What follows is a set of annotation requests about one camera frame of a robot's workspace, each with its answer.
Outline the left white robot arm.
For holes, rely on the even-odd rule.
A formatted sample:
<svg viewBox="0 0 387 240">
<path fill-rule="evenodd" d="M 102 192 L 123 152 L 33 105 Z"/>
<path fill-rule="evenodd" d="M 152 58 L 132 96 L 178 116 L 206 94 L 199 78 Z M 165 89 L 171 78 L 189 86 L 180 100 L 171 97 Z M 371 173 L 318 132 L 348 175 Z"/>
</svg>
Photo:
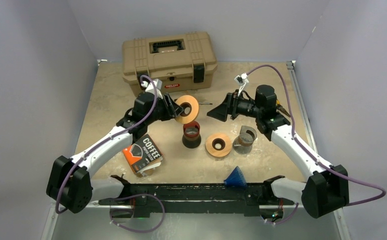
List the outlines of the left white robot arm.
<svg viewBox="0 0 387 240">
<path fill-rule="evenodd" d="M 52 165 L 46 187 L 46 194 L 55 200 L 55 212 L 61 214 L 69 210 L 76 214 L 88 203 L 103 199 L 126 204 L 131 191 L 124 187 L 121 177 L 99 181 L 92 181 L 92 177 L 117 153 L 145 135 L 149 125 L 181 116 L 185 111 L 181 100 L 174 100 L 167 93 L 161 97 L 150 92 L 141 93 L 133 107 L 99 141 L 72 157 L 59 156 Z"/>
</svg>

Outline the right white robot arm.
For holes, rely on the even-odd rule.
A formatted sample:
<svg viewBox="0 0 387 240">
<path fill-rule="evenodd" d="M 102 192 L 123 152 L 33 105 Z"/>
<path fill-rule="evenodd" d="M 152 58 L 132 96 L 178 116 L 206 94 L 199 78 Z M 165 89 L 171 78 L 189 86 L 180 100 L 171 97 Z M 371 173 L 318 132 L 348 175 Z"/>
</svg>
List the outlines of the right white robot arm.
<svg viewBox="0 0 387 240">
<path fill-rule="evenodd" d="M 259 132 L 279 147 L 298 167 L 305 182 L 277 176 L 264 182 L 263 199 L 270 204 L 287 199 L 303 205 L 317 219 L 347 206 L 350 202 L 348 172 L 318 156 L 295 132 L 294 124 L 277 110 L 275 89 L 259 85 L 255 98 L 244 98 L 238 91 L 228 93 L 221 104 L 208 111 L 208 117 L 226 122 L 242 115 L 255 119 Z"/>
</svg>

